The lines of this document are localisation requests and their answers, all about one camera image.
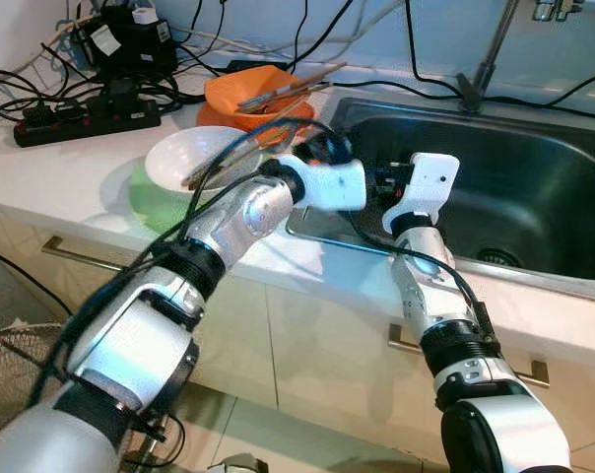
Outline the dark metal fork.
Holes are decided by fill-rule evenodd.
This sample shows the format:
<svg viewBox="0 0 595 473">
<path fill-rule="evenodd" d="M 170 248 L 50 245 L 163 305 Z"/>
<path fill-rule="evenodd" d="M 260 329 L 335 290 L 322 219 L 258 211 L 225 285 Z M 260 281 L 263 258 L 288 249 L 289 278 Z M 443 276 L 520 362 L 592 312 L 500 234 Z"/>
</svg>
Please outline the dark metal fork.
<svg viewBox="0 0 595 473">
<path fill-rule="evenodd" d="M 204 155 L 193 168 L 180 178 L 181 188 L 197 189 L 225 186 L 238 174 L 249 172 L 254 162 L 269 153 L 271 146 L 260 138 L 251 138 L 232 145 L 233 141 L 243 138 L 246 132 L 225 126 L 204 126 L 194 129 L 193 144 L 197 152 Z"/>
</svg>

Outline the white plug adapter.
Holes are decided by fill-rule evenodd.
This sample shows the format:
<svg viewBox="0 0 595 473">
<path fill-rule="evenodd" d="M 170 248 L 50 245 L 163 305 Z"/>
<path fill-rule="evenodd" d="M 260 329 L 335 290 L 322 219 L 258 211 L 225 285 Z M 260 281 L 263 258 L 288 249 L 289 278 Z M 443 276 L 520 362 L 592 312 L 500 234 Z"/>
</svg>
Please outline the white plug adapter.
<svg viewBox="0 0 595 473">
<path fill-rule="evenodd" d="M 131 18 L 136 26 L 152 26 L 160 19 L 154 6 L 134 6 L 131 10 Z"/>
</svg>

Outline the orange plate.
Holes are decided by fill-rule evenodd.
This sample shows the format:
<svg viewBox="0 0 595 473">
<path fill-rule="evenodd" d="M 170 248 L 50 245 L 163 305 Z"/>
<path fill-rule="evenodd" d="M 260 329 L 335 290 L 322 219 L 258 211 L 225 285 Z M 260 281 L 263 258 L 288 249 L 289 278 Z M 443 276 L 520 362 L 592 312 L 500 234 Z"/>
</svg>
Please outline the orange plate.
<svg viewBox="0 0 595 473">
<path fill-rule="evenodd" d="M 197 113 L 197 125 L 198 126 L 228 126 L 233 129 L 239 129 L 243 131 L 251 131 L 257 129 L 262 123 L 275 120 L 279 117 L 279 111 L 285 106 L 289 106 L 290 103 L 297 103 L 297 107 L 292 109 L 288 114 L 288 117 L 298 118 L 312 118 L 315 114 L 314 107 L 310 103 L 301 100 L 282 100 L 272 104 L 271 107 L 266 109 L 265 113 L 219 113 L 212 107 L 211 104 L 204 104 Z"/>
</svg>

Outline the brown chopstick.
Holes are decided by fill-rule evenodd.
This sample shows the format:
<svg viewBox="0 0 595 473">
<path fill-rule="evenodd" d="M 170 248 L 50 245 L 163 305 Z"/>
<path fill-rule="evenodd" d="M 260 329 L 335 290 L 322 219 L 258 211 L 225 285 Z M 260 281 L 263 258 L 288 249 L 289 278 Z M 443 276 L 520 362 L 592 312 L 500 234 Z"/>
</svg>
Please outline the brown chopstick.
<svg viewBox="0 0 595 473">
<path fill-rule="evenodd" d="M 247 161 L 252 155 L 266 152 L 269 149 L 269 144 L 260 143 L 260 141 L 247 141 L 246 144 L 239 145 L 238 148 L 231 150 L 231 152 L 215 164 L 211 162 L 199 164 L 195 167 L 189 175 L 182 181 L 181 185 L 188 190 L 194 190 L 198 183 L 211 183 L 216 175 L 223 174 L 227 170 L 237 167 L 239 162 Z"/>
</svg>

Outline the stainless steel sink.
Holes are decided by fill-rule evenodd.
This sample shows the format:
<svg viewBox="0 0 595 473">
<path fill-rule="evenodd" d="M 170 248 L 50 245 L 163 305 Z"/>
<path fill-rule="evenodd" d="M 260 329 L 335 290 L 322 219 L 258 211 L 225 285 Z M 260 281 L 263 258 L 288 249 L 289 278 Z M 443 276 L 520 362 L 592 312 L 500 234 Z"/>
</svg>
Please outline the stainless steel sink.
<svg viewBox="0 0 595 473">
<path fill-rule="evenodd" d="M 438 228 L 460 274 L 595 301 L 595 130 L 364 98 L 334 99 L 320 117 L 367 168 L 416 152 L 459 159 Z M 521 267 L 479 261 L 483 248 Z"/>
</svg>

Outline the flat black power adapter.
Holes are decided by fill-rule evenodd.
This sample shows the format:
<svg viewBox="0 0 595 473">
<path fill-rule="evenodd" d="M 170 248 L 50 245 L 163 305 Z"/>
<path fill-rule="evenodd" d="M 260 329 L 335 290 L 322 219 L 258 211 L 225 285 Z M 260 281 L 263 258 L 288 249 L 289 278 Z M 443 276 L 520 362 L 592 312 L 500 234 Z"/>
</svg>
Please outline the flat black power adapter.
<svg viewBox="0 0 595 473">
<path fill-rule="evenodd" d="M 257 67 L 265 67 L 271 66 L 275 68 L 281 69 L 281 71 L 288 71 L 288 67 L 286 67 L 285 62 L 280 62 L 280 60 L 248 60 L 248 59 L 235 59 L 231 60 L 229 64 L 227 64 L 226 68 L 223 69 L 223 72 L 226 75 L 230 73 L 244 71 L 244 69 L 253 69 Z"/>
</svg>

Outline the green plate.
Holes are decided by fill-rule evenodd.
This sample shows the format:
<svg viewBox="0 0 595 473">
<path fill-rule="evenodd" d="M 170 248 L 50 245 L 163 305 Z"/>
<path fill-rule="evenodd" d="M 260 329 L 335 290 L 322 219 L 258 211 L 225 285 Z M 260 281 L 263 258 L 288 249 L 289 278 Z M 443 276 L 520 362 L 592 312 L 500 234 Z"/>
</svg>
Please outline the green plate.
<svg viewBox="0 0 595 473">
<path fill-rule="evenodd" d="M 136 164 L 128 177 L 128 203 L 136 220 L 154 233 L 163 233 L 183 221 L 191 194 L 168 192 L 154 184 L 144 164 Z"/>
</svg>

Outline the chrome wall valve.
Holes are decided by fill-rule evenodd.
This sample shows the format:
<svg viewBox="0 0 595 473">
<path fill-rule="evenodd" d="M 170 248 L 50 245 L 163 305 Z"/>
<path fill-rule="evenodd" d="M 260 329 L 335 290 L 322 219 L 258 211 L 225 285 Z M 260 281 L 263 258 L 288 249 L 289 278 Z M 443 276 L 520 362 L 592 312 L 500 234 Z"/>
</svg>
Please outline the chrome wall valve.
<svg viewBox="0 0 595 473">
<path fill-rule="evenodd" d="M 531 19 L 536 22 L 566 22 L 569 14 L 581 12 L 585 0 L 535 0 Z"/>
</svg>

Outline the white bowl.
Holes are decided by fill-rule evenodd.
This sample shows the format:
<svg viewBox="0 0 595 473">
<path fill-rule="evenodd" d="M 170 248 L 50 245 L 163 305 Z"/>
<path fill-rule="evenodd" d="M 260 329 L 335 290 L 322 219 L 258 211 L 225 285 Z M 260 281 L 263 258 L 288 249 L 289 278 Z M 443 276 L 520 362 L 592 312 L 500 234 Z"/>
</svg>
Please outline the white bowl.
<svg viewBox="0 0 595 473">
<path fill-rule="evenodd" d="M 194 129 L 185 129 L 175 134 L 168 135 L 163 138 L 158 144 L 155 144 L 145 159 L 145 171 L 154 184 L 162 186 L 168 192 L 177 193 L 193 193 L 193 190 L 186 190 L 181 188 L 179 181 L 186 171 L 195 166 L 199 159 L 203 159 L 204 155 L 197 152 L 197 145 L 193 144 Z M 254 162 L 254 168 L 250 171 L 257 170 L 263 159 L 269 155 L 262 155 L 260 161 Z M 247 175 L 247 172 L 239 172 L 236 177 Z M 223 188 L 206 188 L 207 192 L 217 192 L 218 189 Z"/>
</svg>

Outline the black device with white labels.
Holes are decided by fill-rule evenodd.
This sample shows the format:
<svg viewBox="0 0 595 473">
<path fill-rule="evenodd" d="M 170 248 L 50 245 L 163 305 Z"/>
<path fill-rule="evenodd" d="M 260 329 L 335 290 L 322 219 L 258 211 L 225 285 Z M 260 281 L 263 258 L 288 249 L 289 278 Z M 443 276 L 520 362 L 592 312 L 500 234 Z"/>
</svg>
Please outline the black device with white labels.
<svg viewBox="0 0 595 473">
<path fill-rule="evenodd" d="M 95 17 L 71 30 L 72 43 L 82 46 L 90 66 L 103 75 L 170 75 L 177 58 L 167 19 L 160 17 L 152 26 L 136 26 L 131 18 L 134 6 L 134 0 L 102 6 Z"/>
</svg>

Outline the black power strip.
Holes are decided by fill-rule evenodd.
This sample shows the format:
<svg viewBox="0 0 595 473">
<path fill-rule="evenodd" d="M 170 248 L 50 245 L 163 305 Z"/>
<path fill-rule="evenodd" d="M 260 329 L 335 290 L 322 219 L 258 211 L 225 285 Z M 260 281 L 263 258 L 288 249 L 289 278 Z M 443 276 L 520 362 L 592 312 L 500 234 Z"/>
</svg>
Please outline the black power strip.
<svg viewBox="0 0 595 473">
<path fill-rule="evenodd" d="M 113 134 L 160 125 L 160 113 L 153 100 L 118 99 L 102 96 L 85 104 L 71 102 L 53 108 L 34 106 L 24 109 L 14 127 L 18 146 L 37 146 L 81 138 Z"/>
</svg>

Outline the grey metal faucet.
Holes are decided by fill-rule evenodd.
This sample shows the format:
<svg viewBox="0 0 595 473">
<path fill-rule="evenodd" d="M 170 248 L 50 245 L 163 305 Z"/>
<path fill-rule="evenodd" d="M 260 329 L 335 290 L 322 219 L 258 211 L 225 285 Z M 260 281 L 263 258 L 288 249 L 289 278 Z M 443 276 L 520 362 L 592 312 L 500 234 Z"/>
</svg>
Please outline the grey metal faucet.
<svg viewBox="0 0 595 473">
<path fill-rule="evenodd" d="M 458 91 L 461 96 L 461 111 L 472 114 L 481 112 L 482 104 L 486 100 L 487 89 L 496 70 L 496 60 L 510 26 L 512 26 L 515 9 L 518 8 L 519 1 L 521 0 L 505 0 L 503 12 L 501 12 L 498 23 L 496 23 L 496 30 L 491 37 L 487 53 L 484 54 L 484 58 L 479 63 L 473 78 L 468 78 L 464 73 L 456 76 Z"/>
</svg>

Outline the orange bowl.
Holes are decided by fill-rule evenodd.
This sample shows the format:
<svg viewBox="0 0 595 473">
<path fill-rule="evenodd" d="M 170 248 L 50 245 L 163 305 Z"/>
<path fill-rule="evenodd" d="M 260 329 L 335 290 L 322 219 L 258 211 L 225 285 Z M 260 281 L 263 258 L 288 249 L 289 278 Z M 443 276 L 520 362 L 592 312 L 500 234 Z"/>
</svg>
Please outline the orange bowl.
<svg viewBox="0 0 595 473">
<path fill-rule="evenodd" d="M 204 83 L 204 96 L 206 104 L 211 104 L 219 113 L 235 112 L 239 101 L 247 100 L 257 95 L 263 89 L 263 80 L 260 75 L 254 76 L 244 71 L 212 78 Z M 305 101 L 305 98 L 294 98 Z"/>
</svg>

